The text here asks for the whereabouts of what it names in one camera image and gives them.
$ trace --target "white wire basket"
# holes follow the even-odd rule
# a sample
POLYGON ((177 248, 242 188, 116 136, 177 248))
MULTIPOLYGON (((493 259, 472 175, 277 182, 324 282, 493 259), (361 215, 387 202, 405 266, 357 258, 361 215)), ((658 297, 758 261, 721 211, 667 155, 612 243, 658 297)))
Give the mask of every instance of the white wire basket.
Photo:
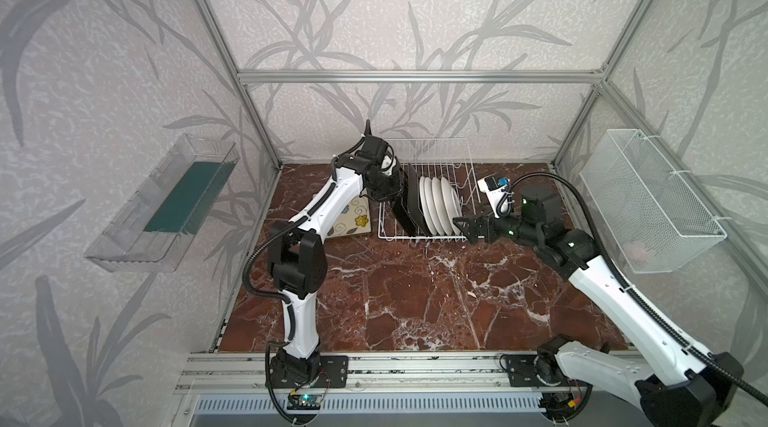
POLYGON ((672 272, 726 238, 680 172, 638 129, 608 129, 581 178, 635 273, 672 272))
MULTIPOLYGON (((475 215, 480 208, 475 166, 466 138, 385 139, 404 166, 411 165, 419 177, 447 178, 461 202, 461 215, 475 215)), ((395 220, 389 203, 379 204, 379 238, 385 240, 464 240, 462 235, 432 235, 417 229, 409 236, 395 220)))

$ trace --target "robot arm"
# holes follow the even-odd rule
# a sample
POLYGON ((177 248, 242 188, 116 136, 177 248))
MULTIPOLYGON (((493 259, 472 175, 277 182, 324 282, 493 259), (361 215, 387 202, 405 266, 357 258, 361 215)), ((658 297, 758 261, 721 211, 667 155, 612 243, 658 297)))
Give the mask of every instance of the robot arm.
POLYGON ((312 202, 289 222, 272 227, 267 272, 283 300, 286 333, 276 363, 292 384, 311 383, 318 375, 316 295, 328 270, 323 243, 333 223, 352 199, 367 190, 374 201, 390 202, 400 223, 412 225, 402 205, 407 182, 389 144, 371 135, 369 124, 360 142, 333 159, 331 176, 312 202))
MULTIPOLYGON (((541 173, 549 177, 553 174, 541 173)), ((482 179, 488 199, 501 205, 498 192, 511 194, 508 179, 482 179)), ((584 204, 577 194, 580 204, 584 204)), ((562 223, 559 196, 542 187, 522 189, 520 215, 498 216, 499 209, 454 222, 467 239, 507 237, 530 245, 544 263, 587 295, 629 338, 646 363, 629 363, 557 336, 538 349, 544 378, 596 385, 642 409, 656 426, 710 425, 730 404, 744 369, 728 353, 713 354, 661 313, 604 257, 600 240, 562 223)), ((590 228, 594 221, 585 211, 590 228)))

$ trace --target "red marble countertop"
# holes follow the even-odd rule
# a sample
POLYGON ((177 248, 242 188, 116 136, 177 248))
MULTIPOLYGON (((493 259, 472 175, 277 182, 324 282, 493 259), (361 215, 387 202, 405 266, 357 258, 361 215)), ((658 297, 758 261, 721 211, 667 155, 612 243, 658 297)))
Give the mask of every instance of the red marble countertop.
MULTIPOLYGON (((546 164, 475 164, 477 178, 500 172, 515 179, 546 170, 546 164)), ((306 206, 329 172, 327 165, 285 166, 259 240, 273 221, 306 206)), ((528 182, 554 189, 546 178, 528 182)), ((326 241, 328 274, 317 297, 323 351, 530 350, 559 333, 593 348, 605 342, 626 348, 600 309, 529 247, 504 239, 476 245, 382 240, 373 202, 371 214, 370 234, 326 241)), ((274 290, 265 266, 262 255, 252 281, 274 290)), ((267 338, 283 338, 280 303, 240 288, 220 350, 263 352, 267 338)))

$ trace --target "leaf pattern wallpaper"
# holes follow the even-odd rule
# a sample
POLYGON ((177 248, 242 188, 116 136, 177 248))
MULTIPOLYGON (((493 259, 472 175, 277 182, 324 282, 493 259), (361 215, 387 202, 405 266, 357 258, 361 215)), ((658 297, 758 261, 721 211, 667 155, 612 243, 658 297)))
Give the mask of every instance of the leaf pattern wallpaper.
MULTIPOLYGON (((767 32, 768 0, 658 0, 610 79, 765 259, 767 32)), ((572 180, 581 183, 589 146, 606 127, 623 121, 602 102, 561 166, 572 180)), ((735 355, 745 378, 768 389, 768 301, 723 246, 677 272, 632 278, 689 332, 735 355)), ((740 393, 718 423, 762 425, 764 414, 740 393)))
MULTIPOLYGON (((636 1, 210 3, 241 69, 458 70, 599 68, 636 1)), ((660 0, 614 78, 761 245, 764 110, 728 100, 764 104, 765 2, 660 0), (733 129, 715 133, 724 119, 733 129)), ((0 369, 13 385, 0 422, 156 425, 186 354, 211 341, 274 169, 190 0, 0 0, 0 69, 0 369), (241 160, 179 269, 106 273, 83 259, 181 132, 230 139, 241 160)), ((475 160, 550 159, 588 87, 248 86, 285 161, 327 160, 367 118, 388 137, 469 138, 475 160)), ((566 174, 578 180, 604 129, 622 125, 598 103, 566 174)), ((766 303, 727 253, 665 275, 634 281, 765 390, 766 303)), ((736 404, 748 414, 724 425, 759 424, 736 404)))
POLYGON ((0 68, 0 424, 157 425, 268 202, 266 149, 190 0, 2 0, 0 68), (241 159, 178 270, 84 259, 182 132, 241 159))
MULTIPOLYGON (((210 0, 240 69, 599 68, 636 0, 210 0)), ((286 160, 466 137, 483 160, 553 152, 588 86, 250 85, 286 160)))

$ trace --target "mounting plate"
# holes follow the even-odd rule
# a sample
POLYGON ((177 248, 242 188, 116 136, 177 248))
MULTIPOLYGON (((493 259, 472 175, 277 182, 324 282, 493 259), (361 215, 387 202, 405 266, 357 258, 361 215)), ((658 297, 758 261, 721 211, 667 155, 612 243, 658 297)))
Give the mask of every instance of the mounting plate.
POLYGON ((510 387, 542 387, 543 383, 537 377, 534 359, 536 355, 506 355, 506 366, 510 387))
MULTIPOLYGON (((270 364, 274 367, 276 361, 277 357, 273 357, 270 364)), ((346 387, 347 370, 349 367, 350 357, 347 355, 321 355, 319 372, 324 370, 328 376, 322 374, 312 387, 323 389, 328 386, 328 382, 330 382, 329 389, 343 389, 346 387)), ((282 369, 275 369, 270 375, 272 386, 275 389, 281 389, 289 385, 282 373, 282 369)))

